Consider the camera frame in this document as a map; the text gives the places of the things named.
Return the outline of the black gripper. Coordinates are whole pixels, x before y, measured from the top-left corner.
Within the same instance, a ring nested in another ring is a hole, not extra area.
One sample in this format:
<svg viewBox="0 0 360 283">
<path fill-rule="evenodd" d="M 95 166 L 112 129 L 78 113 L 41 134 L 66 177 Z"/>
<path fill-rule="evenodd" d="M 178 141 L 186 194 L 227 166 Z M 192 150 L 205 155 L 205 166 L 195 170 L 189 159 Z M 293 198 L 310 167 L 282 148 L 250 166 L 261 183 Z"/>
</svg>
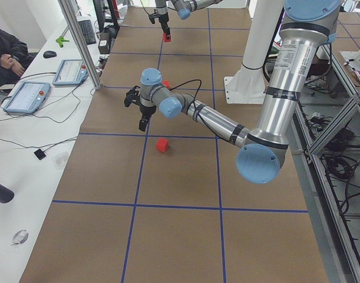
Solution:
<svg viewBox="0 0 360 283">
<path fill-rule="evenodd" d="M 140 131 L 146 131 L 150 117 L 156 112 L 156 106 L 140 105 L 140 112 L 142 113 L 142 116 L 138 128 Z"/>
<path fill-rule="evenodd" d="M 159 23 L 161 23 L 161 27 L 162 27 L 164 36 L 170 37 L 171 36 L 170 27 L 167 25 L 168 21 L 169 21 L 168 12 L 157 11 L 157 15 L 158 15 Z"/>
</svg>

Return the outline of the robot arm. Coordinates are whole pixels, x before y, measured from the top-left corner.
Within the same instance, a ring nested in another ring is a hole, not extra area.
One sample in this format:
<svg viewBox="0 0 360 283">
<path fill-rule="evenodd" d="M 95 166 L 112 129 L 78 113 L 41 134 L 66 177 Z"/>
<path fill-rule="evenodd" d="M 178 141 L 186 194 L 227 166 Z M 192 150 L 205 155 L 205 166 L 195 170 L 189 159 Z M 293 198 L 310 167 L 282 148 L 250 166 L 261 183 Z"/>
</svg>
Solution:
<svg viewBox="0 0 360 283">
<path fill-rule="evenodd" d="M 142 71 L 138 105 L 139 128 L 145 130 L 159 111 L 172 119 L 185 114 L 222 140 L 239 148 L 236 167 L 248 182 L 265 184 L 277 178 L 286 157 L 286 136 L 317 49 L 335 39 L 340 1 L 285 1 L 279 28 L 282 40 L 272 75 L 252 129 L 197 100 L 169 90 L 155 68 Z"/>
<path fill-rule="evenodd" d="M 220 3 L 220 0 L 171 0 L 171 4 L 174 6 L 175 11 L 181 19 L 187 19 L 192 12 L 207 8 L 211 5 Z M 161 28 L 163 30 L 163 40 L 170 42 L 171 33 L 169 23 L 169 12 L 166 0 L 155 1 L 156 8 L 152 14 L 148 15 L 148 18 L 152 24 L 155 23 L 155 19 L 158 19 Z"/>
</svg>

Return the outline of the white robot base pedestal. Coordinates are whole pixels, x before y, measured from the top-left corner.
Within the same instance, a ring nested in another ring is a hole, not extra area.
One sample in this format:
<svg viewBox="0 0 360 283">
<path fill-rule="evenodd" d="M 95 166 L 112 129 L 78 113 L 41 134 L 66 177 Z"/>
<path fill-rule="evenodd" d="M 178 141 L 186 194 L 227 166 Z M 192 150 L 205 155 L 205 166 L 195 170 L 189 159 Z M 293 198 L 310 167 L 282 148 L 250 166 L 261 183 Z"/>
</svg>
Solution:
<svg viewBox="0 0 360 283">
<path fill-rule="evenodd" d="M 257 1 L 241 68 L 224 78 L 228 104 L 261 104 L 265 97 L 263 66 L 282 20 L 283 1 Z"/>
</svg>

